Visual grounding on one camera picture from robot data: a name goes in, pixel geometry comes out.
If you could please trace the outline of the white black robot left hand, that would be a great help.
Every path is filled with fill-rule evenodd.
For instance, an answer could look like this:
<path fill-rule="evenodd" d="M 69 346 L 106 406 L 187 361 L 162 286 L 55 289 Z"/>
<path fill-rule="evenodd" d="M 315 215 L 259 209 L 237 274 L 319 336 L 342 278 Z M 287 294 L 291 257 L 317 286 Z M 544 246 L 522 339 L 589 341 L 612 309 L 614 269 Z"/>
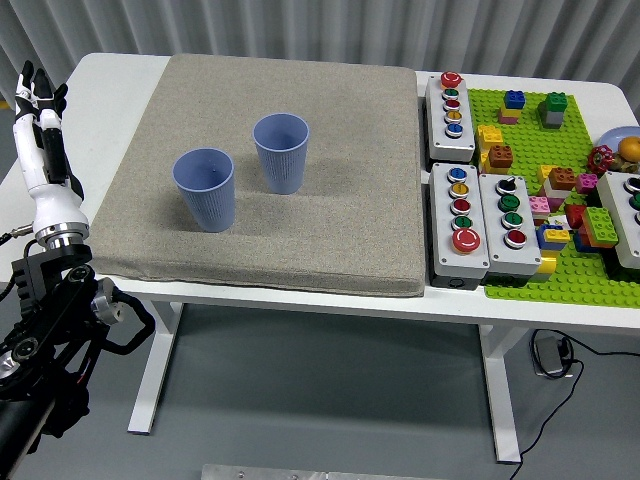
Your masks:
<path fill-rule="evenodd" d="M 32 224 L 38 242 L 82 242 L 89 222 L 80 206 L 81 182 L 71 170 L 62 133 L 65 84 L 53 89 L 43 69 L 27 60 L 15 91 L 14 141 L 29 196 L 36 206 Z"/>

